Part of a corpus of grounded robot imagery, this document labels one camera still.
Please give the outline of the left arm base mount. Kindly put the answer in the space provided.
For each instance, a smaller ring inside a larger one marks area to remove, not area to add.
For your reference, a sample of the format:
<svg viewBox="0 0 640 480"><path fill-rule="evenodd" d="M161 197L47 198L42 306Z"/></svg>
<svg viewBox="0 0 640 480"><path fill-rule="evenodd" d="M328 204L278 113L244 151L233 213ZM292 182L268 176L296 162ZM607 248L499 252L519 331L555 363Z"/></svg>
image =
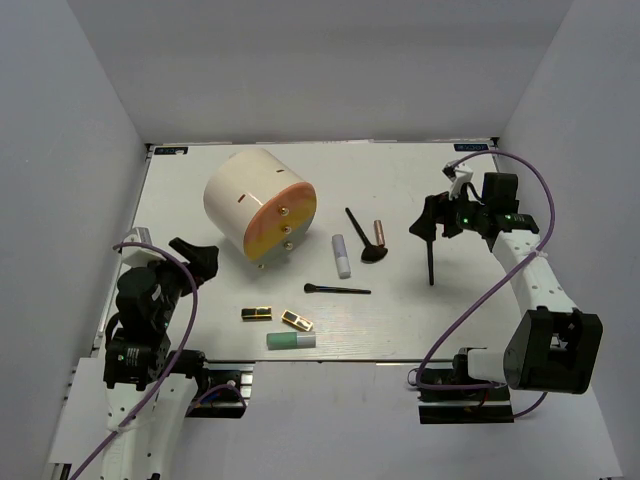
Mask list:
<svg viewBox="0 0 640 480"><path fill-rule="evenodd" d="M187 418L240 419L253 385L253 363L209 362L204 380L187 411Z"/></svg>

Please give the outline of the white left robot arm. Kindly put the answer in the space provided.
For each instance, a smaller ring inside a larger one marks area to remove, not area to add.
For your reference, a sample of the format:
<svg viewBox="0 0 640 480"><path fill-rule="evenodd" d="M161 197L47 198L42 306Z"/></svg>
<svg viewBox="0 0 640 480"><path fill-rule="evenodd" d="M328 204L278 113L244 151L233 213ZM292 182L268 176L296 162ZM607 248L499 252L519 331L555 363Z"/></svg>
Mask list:
<svg viewBox="0 0 640 480"><path fill-rule="evenodd" d="M178 301L216 276L219 250L180 238L169 245L179 259L145 251L117 281L105 341L112 439L103 450L103 479L168 478L187 410L211 387L204 353L173 349L168 327Z"/></svg>

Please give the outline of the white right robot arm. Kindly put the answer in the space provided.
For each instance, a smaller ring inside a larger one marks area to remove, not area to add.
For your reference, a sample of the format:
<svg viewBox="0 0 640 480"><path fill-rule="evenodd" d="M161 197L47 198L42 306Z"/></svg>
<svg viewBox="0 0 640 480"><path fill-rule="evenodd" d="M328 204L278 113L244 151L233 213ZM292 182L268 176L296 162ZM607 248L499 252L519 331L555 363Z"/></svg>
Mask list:
<svg viewBox="0 0 640 480"><path fill-rule="evenodd" d="M425 199L411 234L431 247L436 227L453 238L463 231L479 234L506 273L522 319L508 345L497 351L465 347L451 374L438 377L420 365L415 384L421 390L455 391L472 399L490 388L582 394L590 383L603 326L595 314L582 312L560 286L544 257L539 227L519 212L518 178L488 173L475 191L465 165L447 167L448 191Z"/></svg>

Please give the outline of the cream cylindrical drawer organizer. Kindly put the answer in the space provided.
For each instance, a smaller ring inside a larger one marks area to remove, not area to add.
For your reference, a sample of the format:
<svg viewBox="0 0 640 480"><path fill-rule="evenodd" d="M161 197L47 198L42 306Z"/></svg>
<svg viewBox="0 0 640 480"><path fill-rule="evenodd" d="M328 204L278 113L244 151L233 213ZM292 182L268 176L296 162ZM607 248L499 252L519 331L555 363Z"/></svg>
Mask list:
<svg viewBox="0 0 640 480"><path fill-rule="evenodd" d="M251 148L229 157L208 180L211 222L252 264L263 267L296 248L316 210L314 186L273 154Z"/></svg>

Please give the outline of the thin black makeup brush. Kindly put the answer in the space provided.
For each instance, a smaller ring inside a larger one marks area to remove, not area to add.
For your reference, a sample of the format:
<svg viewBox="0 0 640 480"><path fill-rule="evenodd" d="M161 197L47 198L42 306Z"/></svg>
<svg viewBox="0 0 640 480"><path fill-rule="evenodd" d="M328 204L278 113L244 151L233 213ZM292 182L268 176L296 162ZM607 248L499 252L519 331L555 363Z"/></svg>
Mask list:
<svg viewBox="0 0 640 480"><path fill-rule="evenodd" d="M330 293L330 294L354 294L354 295L370 295L371 294L371 291L368 289L332 287L332 286L315 285L311 283L306 283L303 286L303 290L305 293Z"/></svg>

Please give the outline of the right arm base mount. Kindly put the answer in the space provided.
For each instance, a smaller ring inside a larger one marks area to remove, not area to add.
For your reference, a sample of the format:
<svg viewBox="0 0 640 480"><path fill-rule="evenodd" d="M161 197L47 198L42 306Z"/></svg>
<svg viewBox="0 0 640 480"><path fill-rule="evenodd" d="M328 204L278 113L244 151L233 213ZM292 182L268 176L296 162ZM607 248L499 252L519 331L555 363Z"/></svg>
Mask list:
<svg viewBox="0 0 640 480"><path fill-rule="evenodd" d="M465 386L480 383L475 390L429 390L417 383L418 368L407 375L418 394L418 414L422 425L463 425L512 423L513 410L507 387L493 388L488 381L472 379L466 360L457 355L449 362L429 363L421 374L424 384Z"/></svg>

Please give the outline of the green white cosmetic tube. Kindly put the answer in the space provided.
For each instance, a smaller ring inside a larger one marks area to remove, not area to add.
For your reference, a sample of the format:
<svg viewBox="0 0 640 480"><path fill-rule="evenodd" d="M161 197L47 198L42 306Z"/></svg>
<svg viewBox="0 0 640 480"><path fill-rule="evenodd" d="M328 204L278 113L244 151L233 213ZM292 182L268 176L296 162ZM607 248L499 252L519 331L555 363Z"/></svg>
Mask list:
<svg viewBox="0 0 640 480"><path fill-rule="evenodd" d="M266 335L269 350L306 349L316 347L314 332L279 332Z"/></svg>

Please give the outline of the lavender white cosmetic tube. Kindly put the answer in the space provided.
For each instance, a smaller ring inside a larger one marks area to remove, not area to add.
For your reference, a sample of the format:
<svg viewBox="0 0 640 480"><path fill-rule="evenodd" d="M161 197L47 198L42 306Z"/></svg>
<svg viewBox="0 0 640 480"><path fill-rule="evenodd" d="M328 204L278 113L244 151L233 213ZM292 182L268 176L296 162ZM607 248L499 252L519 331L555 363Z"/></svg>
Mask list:
<svg viewBox="0 0 640 480"><path fill-rule="evenodd" d="M351 267L344 237L341 234L335 234L331 238L331 243L338 276L340 279L347 279L351 276Z"/></svg>

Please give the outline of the black fan makeup brush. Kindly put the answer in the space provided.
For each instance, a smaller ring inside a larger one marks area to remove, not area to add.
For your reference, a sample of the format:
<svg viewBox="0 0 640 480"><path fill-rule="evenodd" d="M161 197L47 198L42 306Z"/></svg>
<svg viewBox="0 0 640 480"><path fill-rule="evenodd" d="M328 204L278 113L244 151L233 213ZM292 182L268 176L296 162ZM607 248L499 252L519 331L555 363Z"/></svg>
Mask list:
<svg viewBox="0 0 640 480"><path fill-rule="evenodd" d="M365 234L364 230L362 229L362 227L360 226L359 222L356 220L355 216L353 215L352 211L346 207L345 208L345 213L348 216L351 224L353 225L357 235L359 236L359 238L361 239L364 248L362 250L360 259L363 263L366 264L373 264L373 263L377 263L379 261L381 261L382 259L385 258L385 256L388 253L388 249L384 246L379 246L379 245L374 245L369 238L367 237L367 235Z"/></svg>

